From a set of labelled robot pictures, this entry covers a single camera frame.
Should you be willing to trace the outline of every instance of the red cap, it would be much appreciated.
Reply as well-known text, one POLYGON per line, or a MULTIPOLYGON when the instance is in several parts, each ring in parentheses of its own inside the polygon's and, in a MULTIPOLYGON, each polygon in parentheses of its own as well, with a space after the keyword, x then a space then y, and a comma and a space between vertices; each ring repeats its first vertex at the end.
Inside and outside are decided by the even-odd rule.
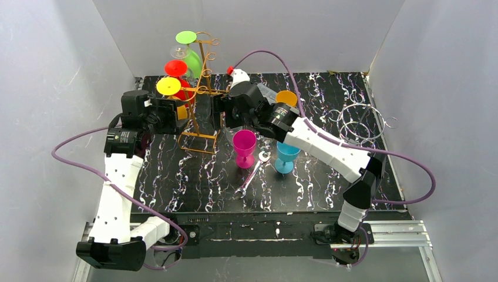
POLYGON ((228 69, 227 69, 227 74, 231 75, 232 72, 233 72, 233 66, 229 66, 228 69))

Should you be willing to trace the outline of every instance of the white wall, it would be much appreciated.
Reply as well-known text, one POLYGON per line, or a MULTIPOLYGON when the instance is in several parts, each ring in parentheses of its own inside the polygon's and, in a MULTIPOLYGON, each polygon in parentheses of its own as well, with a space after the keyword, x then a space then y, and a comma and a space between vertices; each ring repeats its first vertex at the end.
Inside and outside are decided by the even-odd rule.
MULTIPOLYGON (((426 223, 445 281, 496 281, 498 260, 498 2, 407 0, 371 70, 376 104, 400 126, 390 150, 435 172, 427 201, 409 206, 426 223)), ((429 181, 395 160, 408 199, 429 181)))
MULTIPOLYGON (((0 2, 2 281, 70 281, 102 181, 50 151, 105 126, 134 79, 91 0, 0 2)), ((62 150, 103 169, 105 134, 62 150)))
MULTIPOLYGON (((176 33, 207 31, 221 43, 210 65, 226 72, 254 49, 277 52, 294 72, 369 70, 404 0, 93 0, 135 76, 164 73, 176 33)), ((248 72, 282 72, 269 55, 248 72)))

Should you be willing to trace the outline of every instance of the white arm segment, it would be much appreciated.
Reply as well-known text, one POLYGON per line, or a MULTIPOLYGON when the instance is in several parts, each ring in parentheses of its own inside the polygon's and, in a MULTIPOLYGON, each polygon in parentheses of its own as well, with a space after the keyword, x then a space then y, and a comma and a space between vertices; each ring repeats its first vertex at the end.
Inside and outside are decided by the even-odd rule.
MULTIPOLYGON (((111 182, 133 197, 143 159, 137 156, 127 159, 126 154, 112 154, 105 158, 105 164, 106 176, 111 182)), ((132 203, 116 192, 110 183, 104 183, 99 210, 89 237, 93 237, 97 243, 110 243, 111 239, 117 239, 117 243, 126 243, 131 237, 141 236, 149 248, 169 234, 169 224, 158 217, 149 217, 130 231, 131 210, 132 203)))
POLYGON ((331 144, 319 137, 318 132, 337 142, 343 143, 343 141, 311 123, 317 130, 317 133, 314 133, 304 122, 306 119, 303 117, 296 119, 292 124, 294 131, 287 133, 284 143, 297 147, 331 166, 347 181, 351 183, 356 181, 361 176, 359 170, 366 168, 370 161, 368 152, 331 144))
POLYGON ((170 225, 157 216, 152 216, 137 228, 132 230, 132 238, 142 237, 145 242, 146 249, 149 249, 156 242, 166 237, 170 233, 170 225))
POLYGON ((368 210, 359 209, 349 204, 347 201, 344 201, 337 223, 339 226, 342 226, 351 232, 355 232, 367 212, 368 210))

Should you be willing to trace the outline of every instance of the glass base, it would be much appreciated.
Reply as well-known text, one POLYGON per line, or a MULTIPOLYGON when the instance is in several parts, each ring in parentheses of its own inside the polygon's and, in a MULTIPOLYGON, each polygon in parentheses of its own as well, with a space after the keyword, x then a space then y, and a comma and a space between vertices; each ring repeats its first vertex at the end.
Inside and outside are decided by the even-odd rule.
POLYGON ((283 162, 281 159, 275 161, 275 169, 282 173, 287 174, 294 169, 294 162, 283 162))

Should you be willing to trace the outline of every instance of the gold wire rack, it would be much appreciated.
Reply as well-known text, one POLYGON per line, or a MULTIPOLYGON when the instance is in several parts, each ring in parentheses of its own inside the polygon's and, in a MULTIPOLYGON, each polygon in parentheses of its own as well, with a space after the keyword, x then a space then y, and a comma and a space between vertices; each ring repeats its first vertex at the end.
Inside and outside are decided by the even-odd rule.
MULTIPOLYGON (((212 38, 212 36, 207 33, 207 32, 196 32, 197 36, 199 35, 206 35, 209 39, 208 40, 196 40, 193 43, 198 43, 200 52, 201 52, 201 57, 203 61, 202 65, 202 70, 201 70, 201 75, 197 81, 197 85, 195 88, 188 88, 188 87, 182 87, 181 90, 185 93, 185 97, 187 98, 184 100, 185 102, 188 102, 189 105, 191 104, 190 101, 193 102, 193 106, 195 107, 197 103, 197 99, 194 99, 197 94, 208 94, 208 95, 218 95, 218 94, 223 94, 227 93, 226 90, 222 89, 212 89, 211 88, 211 75, 213 71, 207 67, 207 61, 213 61, 216 58, 216 53, 211 51, 211 46, 216 46, 220 43, 220 40, 218 38, 212 38), (204 54, 204 46, 207 45, 207 52, 204 54), (192 97, 189 97, 188 92, 192 92, 193 95, 192 97)), ((187 126, 185 127, 186 129, 183 130, 183 132, 178 136, 178 146, 183 149, 183 150, 189 150, 189 151, 195 151, 195 152, 201 152, 201 153, 208 153, 208 154, 214 154, 215 153, 215 147, 216 147, 216 141, 218 138, 218 135, 220 134, 219 131, 215 131, 213 135, 210 134, 205 134, 201 133, 201 130, 199 129, 199 125, 197 123, 197 119, 195 116, 194 112, 194 107, 189 106, 189 121, 187 123, 187 126), (194 125, 194 132, 189 132, 189 128, 191 128, 191 125, 194 125), (181 140, 183 136, 192 136, 192 137, 200 137, 204 139, 210 139, 213 140, 213 145, 210 147, 207 147, 206 149, 195 149, 192 147, 187 147, 186 145, 183 145, 181 140)))

